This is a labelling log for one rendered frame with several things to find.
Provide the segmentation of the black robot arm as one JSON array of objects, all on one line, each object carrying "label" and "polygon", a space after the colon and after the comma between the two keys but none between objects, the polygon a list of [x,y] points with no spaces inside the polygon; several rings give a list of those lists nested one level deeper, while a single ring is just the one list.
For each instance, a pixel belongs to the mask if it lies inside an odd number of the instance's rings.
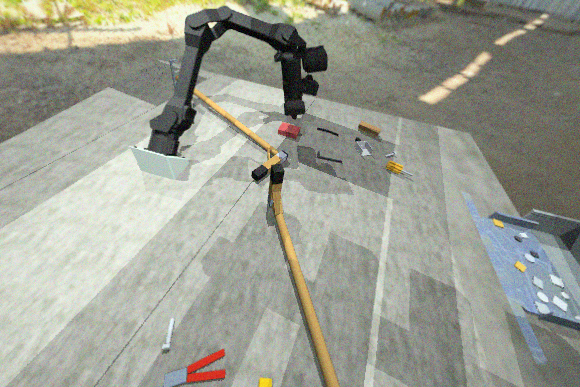
[{"label": "black robot arm", "polygon": [[[208,23],[217,22],[209,28]],[[303,70],[307,73],[327,70],[328,59],[324,45],[306,47],[296,28],[289,24],[270,24],[243,13],[221,6],[203,8],[185,19],[185,51],[173,97],[166,103],[162,114],[149,121],[152,133],[144,150],[178,156],[179,138],[194,123],[197,111],[192,99],[202,63],[202,56],[213,41],[233,29],[269,43],[278,51],[275,62],[281,62],[282,76],[296,78]],[[298,48],[297,48],[298,46]],[[154,130],[155,129],[155,130]]]}]

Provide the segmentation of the pliers with red handles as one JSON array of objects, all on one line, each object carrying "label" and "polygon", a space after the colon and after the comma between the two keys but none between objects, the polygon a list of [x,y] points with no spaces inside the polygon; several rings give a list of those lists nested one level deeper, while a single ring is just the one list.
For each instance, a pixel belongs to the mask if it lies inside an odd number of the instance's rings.
[{"label": "pliers with red handles", "polygon": [[224,349],[221,349],[201,360],[198,360],[198,362],[188,366],[188,368],[166,373],[164,375],[164,387],[177,386],[183,384],[183,382],[225,378],[225,370],[190,374],[224,355]]}]

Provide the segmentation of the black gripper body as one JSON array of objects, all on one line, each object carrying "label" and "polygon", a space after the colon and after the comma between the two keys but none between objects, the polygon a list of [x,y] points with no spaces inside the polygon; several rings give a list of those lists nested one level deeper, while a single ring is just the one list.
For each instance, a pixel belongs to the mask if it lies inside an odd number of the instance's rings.
[{"label": "black gripper body", "polygon": [[[284,103],[284,112],[286,116],[305,114],[305,104],[298,95],[299,84],[302,84],[301,75],[296,78],[283,77],[284,98],[288,101]],[[301,79],[301,80],[300,80]]]}]

